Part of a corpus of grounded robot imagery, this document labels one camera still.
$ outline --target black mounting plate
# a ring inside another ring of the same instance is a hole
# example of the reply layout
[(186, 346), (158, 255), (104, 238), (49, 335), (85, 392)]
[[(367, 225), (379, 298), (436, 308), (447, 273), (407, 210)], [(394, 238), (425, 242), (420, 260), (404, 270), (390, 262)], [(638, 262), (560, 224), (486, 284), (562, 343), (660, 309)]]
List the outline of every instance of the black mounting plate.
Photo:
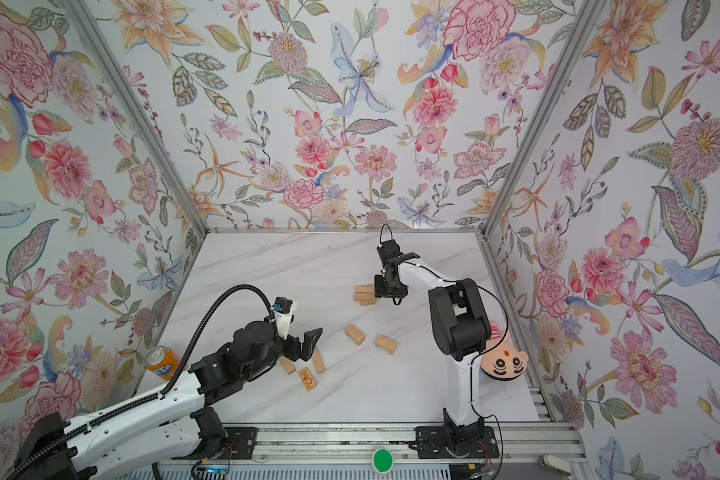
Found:
[[(416, 440), (413, 446), (418, 450), (419, 458), (453, 458), (454, 456), (446, 449), (446, 431), (443, 426), (416, 427)], [(479, 439), (488, 450), (489, 458), (499, 458), (499, 448), (496, 444), (494, 430), (486, 426)], [(463, 458), (482, 458), (485, 452), (477, 442), (469, 447), (468, 453)]]
[(256, 427), (224, 427), (227, 439), (234, 442), (232, 451), (226, 450), (220, 460), (250, 460), (253, 458), (253, 449), (256, 447)]

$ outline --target white marble surface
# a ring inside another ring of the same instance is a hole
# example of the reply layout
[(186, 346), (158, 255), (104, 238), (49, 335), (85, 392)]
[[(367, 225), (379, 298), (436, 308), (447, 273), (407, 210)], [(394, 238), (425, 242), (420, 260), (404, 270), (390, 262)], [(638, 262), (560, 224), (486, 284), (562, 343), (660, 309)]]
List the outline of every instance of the white marble surface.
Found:
[[(474, 233), (396, 233), (405, 253), (415, 252), (445, 275), (469, 277), (492, 290), (488, 270)], [(326, 372), (315, 374), (308, 392), (298, 374), (276, 366), (237, 394), (214, 405), (223, 422), (438, 422), (445, 405), (444, 356), (432, 338), (428, 297), (410, 290), (400, 306), (380, 299), (360, 306), (355, 285), (373, 283), (381, 269), (376, 253), (378, 233), (212, 234), (202, 245), (160, 344), (179, 355), (211, 303), (238, 283), (258, 286), (274, 301), (298, 302), (290, 333), (323, 328), (318, 348)], [(486, 293), (491, 321), (503, 329), (504, 315)], [(228, 298), (209, 321), (191, 362), (232, 340), (235, 330), (266, 311), (260, 299), (244, 291)], [(349, 323), (365, 333), (356, 346), (345, 335)], [(390, 356), (374, 343), (379, 335), (398, 343)], [(162, 383), (147, 372), (140, 391)], [(525, 379), (496, 382), (480, 374), (480, 413), (505, 421), (536, 421), (538, 415)]]

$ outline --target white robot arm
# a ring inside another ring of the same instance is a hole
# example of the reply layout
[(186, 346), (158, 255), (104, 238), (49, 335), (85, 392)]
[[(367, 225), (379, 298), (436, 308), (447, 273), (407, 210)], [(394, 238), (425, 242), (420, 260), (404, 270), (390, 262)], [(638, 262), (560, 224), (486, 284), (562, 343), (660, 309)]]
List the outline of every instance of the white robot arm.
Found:
[[(238, 290), (253, 290), (269, 315), (235, 332), (231, 342), (204, 356), (182, 375), (200, 332), (218, 305)], [(221, 452), (227, 432), (211, 405), (239, 392), (274, 367), (280, 356), (312, 357), (322, 329), (304, 342), (288, 334), (297, 303), (273, 305), (253, 286), (235, 286), (211, 307), (164, 386), (115, 406), (62, 421), (41, 418), (21, 447), (7, 480), (105, 480), (166, 458), (204, 458)]]
[[(448, 355), (448, 400), (443, 413), (446, 448), (454, 456), (468, 455), (490, 430), (473, 400), (480, 371), (476, 360), (486, 353), (491, 336), (479, 287), (471, 279), (441, 274), (417, 254), (403, 254), (394, 240), (382, 242), (376, 251), (382, 261), (382, 274), (374, 278), (376, 297), (392, 298), (399, 305), (409, 287), (429, 295), (432, 335), (440, 351)], [(454, 308), (464, 311), (457, 314)]]

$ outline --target plush toy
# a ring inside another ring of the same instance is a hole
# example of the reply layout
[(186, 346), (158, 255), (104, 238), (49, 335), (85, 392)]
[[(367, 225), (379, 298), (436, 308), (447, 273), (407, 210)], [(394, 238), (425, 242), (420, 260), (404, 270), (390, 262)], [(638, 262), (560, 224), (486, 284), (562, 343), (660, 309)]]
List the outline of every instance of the plush toy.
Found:
[(491, 323), (490, 340), (485, 343), (485, 349), (489, 350), (499, 343), (500, 345), (482, 356), (480, 368), (492, 379), (514, 380), (522, 375), (528, 367), (528, 354), (514, 348), (510, 341), (509, 331), (503, 342), (501, 335), (498, 327)]

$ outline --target peony print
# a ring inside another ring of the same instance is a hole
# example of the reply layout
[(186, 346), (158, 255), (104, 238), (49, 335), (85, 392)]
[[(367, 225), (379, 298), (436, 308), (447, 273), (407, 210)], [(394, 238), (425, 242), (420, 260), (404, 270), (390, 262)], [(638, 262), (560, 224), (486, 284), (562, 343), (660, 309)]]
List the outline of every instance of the peony print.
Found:
[(52, 89), (52, 63), (38, 35), (0, 13), (0, 96), (32, 108)]

